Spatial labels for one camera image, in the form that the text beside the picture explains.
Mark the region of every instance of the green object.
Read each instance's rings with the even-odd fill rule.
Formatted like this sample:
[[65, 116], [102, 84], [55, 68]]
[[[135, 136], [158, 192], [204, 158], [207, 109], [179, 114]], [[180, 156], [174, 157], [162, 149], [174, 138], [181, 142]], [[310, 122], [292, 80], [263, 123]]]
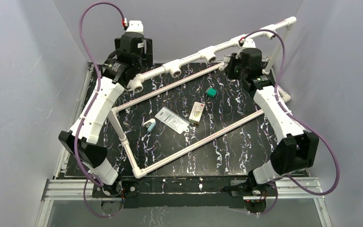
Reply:
[[208, 89], [207, 89], [207, 91], [205, 92], [205, 94], [207, 95], [207, 96], [210, 96], [210, 97], [215, 97], [215, 95], [216, 95], [216, 90], [215, 89], [213, 89], [213, 88], [211, 88], [211, 87], [209, 87]]

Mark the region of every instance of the black joint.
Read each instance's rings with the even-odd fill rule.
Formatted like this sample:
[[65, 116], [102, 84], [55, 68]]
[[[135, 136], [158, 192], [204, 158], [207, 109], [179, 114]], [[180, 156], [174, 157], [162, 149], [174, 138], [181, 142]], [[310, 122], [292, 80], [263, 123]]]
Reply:
[[312, 132], [282, 139], [270, 156], [273, 169], [284, 175], [314, 164], [319, 138]]
[[[71, 154], [75, 155], [74, 151], [74, 139], [75, 137], [66, 131], [59, 133], [59, 141], [65, 147], [65, 149]], [[108, 149], [100, 147], [96, 144], [88, 143], [82, 139], [78, 139], [78, 155], [82, 162], [88, 163], [92, 168], [100, 166], [108, 154]]]

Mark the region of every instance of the white wall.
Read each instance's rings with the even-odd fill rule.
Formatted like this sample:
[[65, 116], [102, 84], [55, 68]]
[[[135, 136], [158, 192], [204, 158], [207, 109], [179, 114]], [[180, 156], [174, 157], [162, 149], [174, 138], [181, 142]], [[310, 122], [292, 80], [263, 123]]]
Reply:
[[0, 1], [0, 227], [35, 225], [85, 76], [53, 1]]
[[[303, 0], [109, 0], [117, 4], [128, 20], [141, 20], [144, 33], [153, 39], [154, 61], [183, 58], [211, 45], [294, 16]], [[96, 0], [54, 0], [80, 47], [78, 20]], [[97, 6], [85, 17], [85, 36], [90, 50], [104, 62], [114, 50], [113, 40], [123, 34], [121, 17], [115, 8]], [[271, 55], [273, 44], [256, 39], [264, 55]], [[86, 59], [89, 59], [81, 48]], [[223, 60], [226, 52], [217, 54]]]
[[[304, 1], [283, 77], [293, 114], [336, 150], [341, 180], [326, 196], [334, 226], [363, 226], [363, 1]], [[335, 168], [324, 146], [311, 170], [323, 189], [332, 185]]]

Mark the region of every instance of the black marble-patterned tabletop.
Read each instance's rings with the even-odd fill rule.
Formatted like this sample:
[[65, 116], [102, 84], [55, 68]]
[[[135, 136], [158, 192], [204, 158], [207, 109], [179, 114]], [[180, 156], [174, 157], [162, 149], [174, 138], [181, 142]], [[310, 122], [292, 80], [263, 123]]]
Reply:
[[[143, 69], [151, 70], [160, 66]], [[123, 93], [116, 105], [148, 94], [181, 78], [188, 77], [211, 66], [207, 63], [191, 63], [182, 67], [179, 78], [163, 74], [144, 82], [144, 90], [134, 94]], [[86, 101], [95, 85], [95, 73], [91, 78]], [[215, 97], [205, 95], [207, 88], [217, 91]], [[198, 126], [181, 135], [164, 123], [151, 133], [142, 126], [154, 118], [162, 107], [167, 107], [188, 121], [194, 102], [205, 103], [205, 110]], [[129, 139], [131, 149], [140, 168], [155, 162], [215, 133], [218, 130], [255, 112], [259, 107], [243, 90], [238, 80], [229, 80], [224, 72], [215, 71], [171, 89], [136, 106], [121, 111], [119, 121]], [[122, 176], [133, 176], [129, 160], [109, 120], [102, 127], [98, 145], [108, 148], [108, 160]], [[163, 166], [148, 176], [225, 176], [246, 175], [250, 170], [269, 160], [276, 145], [276, 136], [264, 115], [242, 127], [213, 140], [189, 154]], [[76, 161], [70, 157], [66, 176], [82, 176]]]

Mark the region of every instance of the printed label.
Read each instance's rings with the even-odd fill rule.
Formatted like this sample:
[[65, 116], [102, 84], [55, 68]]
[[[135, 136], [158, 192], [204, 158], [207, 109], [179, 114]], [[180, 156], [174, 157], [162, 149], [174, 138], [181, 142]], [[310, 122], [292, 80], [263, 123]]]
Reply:
[[171, 129], [175, 130], [178, 134], [181, 134], [183, 131], [189, 130], [189, 123], [166, 107], [163, 107], [155, 115], [155, 118], [165, 123]]

